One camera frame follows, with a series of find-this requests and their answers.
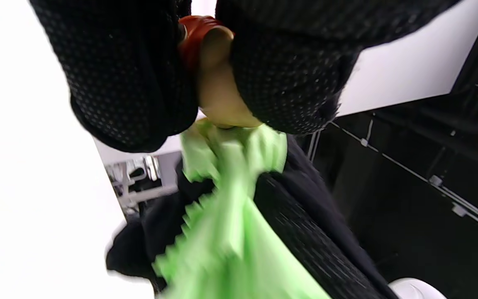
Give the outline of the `person's right hand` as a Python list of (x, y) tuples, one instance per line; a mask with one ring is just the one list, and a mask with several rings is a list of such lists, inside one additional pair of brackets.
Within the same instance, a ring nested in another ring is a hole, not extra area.
[[(178, 191), (154, 199), (144, 215), (128, 220), (105, 258), (108, 270), (147, 279), (155, 293), (163, 291), (166, 283), (151, 264), (180, 235), (188, 204), (214, 188), (209, 179), (189, 182), (182, 160), (175, 170)], [(294, 257), (332, 298), (397, 298), (357, 242), (324, 180), (293, 136), (287, 136), (284, 171), (260, 175), (254, 202)]]

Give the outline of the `person's left hand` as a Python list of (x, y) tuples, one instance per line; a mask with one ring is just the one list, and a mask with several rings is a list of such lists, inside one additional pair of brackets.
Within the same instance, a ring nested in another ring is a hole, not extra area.
[(247, 113), (307, 135), (335, 118), (360, 53), (403, 38), (456, 0), (219, 0), (215, 17), (190, 0), (31, 0), (70, 89), (76, 119), (122, 152), (157, 151), (194, 123), (200, 46), (231, 32), (228, 68)]

